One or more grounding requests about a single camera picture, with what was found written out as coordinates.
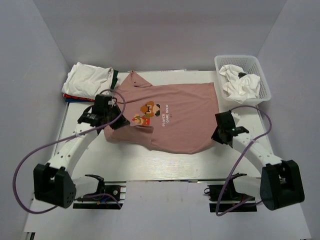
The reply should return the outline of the pink printed t shirt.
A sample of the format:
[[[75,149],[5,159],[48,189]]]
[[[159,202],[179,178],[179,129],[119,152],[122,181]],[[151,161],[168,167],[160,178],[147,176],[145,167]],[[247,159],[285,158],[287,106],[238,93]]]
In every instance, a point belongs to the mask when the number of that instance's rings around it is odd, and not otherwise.
[[[196,154],[215,144],[219,106],[213,82],[152,85],[131,71],[116,91],[130,124],[116,130],[107,126],[107,141],[174,154]]]

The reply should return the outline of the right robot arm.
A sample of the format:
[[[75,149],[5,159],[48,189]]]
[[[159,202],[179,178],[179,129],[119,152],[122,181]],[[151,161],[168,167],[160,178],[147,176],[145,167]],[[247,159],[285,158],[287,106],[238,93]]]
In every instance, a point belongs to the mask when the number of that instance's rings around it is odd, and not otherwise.
[[[252,198],[260,199],[261,203],[271,211],[302,203],[305,200],[298,164],[294,160],[283,160],[268,152],[243,126],[219,125],[211,138],[238,151],[240,157],[236,161],[237,164],[242,158],[247,158],[260,172],[260,177],[254,178],[245,173],[235,173],[234,167],[231,169],[217,198],[215,212],[218,216],[222,215],[219,210],[225,192],[233,200],[242,195],[248,197],[229,208],[229,212]]]

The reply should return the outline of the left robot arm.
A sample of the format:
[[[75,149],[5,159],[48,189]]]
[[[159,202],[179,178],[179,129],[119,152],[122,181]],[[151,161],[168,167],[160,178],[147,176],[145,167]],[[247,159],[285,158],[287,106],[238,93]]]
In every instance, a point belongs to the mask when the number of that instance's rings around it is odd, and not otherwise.
[[[106,193],[102,177],[85,174],[72,178],[72,175],[83,153],[104,128],[119,129],[127,125],[129,121],[116,104],[85,109],[77,120],[71,139],[66,140],[46,164],[38,164],[34,168],[35,198],[65,209],[75,200],[114,199],[114,196]]]

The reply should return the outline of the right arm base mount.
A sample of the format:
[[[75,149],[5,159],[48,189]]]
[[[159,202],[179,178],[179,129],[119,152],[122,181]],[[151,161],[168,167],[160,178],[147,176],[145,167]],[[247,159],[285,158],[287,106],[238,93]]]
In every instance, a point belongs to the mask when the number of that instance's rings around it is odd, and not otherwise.
[[[208,196],[209,210],[211,213],[216,212],[218,198],[223,188],[223,185],[224,185],[223,181],[215,180],[215,181],[209,182],[207,187],[203,190],[203,193],[206,196]],[[232,208],[233,206],[239,203],[242,203],[247,199],[249,199],[247,202],[233,209],[231,212],[232,213],[257,212],[257,203],[254,197],[246,195],[244,193],[237,192],[234,187],[233,181],[230,180],[222,195],[218,212],[219,213],[225,212],[226,210]]]

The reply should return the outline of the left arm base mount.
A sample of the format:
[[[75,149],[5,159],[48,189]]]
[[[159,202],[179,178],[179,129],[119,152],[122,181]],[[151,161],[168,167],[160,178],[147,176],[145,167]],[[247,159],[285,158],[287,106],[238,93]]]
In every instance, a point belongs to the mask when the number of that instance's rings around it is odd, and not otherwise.
[[[73,209],[120,210],[126,197],[126,182],[105,181],[103,177],[86,174],[73,180],[76,187]]]

